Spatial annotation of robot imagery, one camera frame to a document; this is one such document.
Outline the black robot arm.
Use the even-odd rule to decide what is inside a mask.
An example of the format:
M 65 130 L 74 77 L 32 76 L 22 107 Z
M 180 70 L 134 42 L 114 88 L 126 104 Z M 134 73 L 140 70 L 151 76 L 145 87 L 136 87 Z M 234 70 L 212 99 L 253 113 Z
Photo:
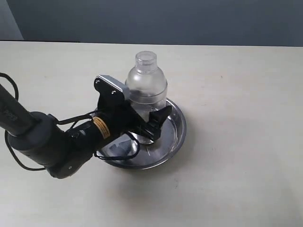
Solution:
M 145 121 L 131 106 L 130 89 L 108 75 L 94 80 L 99 92 L 97 108 L 66 120 L 51 114 L 29 112 L 18 101 L 19 93 L 0 89 L 0 126 L 11 154 L 19 151 L 52 177 L 64 179 L 97 156 L 114 140 L 135 135 L 156 141 L 172 112 L 171 106 L 150 113 Z

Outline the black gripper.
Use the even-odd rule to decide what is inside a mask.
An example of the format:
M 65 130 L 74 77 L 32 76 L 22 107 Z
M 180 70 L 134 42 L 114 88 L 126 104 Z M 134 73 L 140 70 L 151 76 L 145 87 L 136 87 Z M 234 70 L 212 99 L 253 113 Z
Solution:
M 145 123 L 121 92 L 97 78 L 94 88 L 99 92 L 96 116 L 105 122 L 111 139 L 128 131 L 138 134 L 140 143 L 153 143 L 160 138 L 161 128 L 171 114 L 172 106 L 150 112 L 149 121 Z

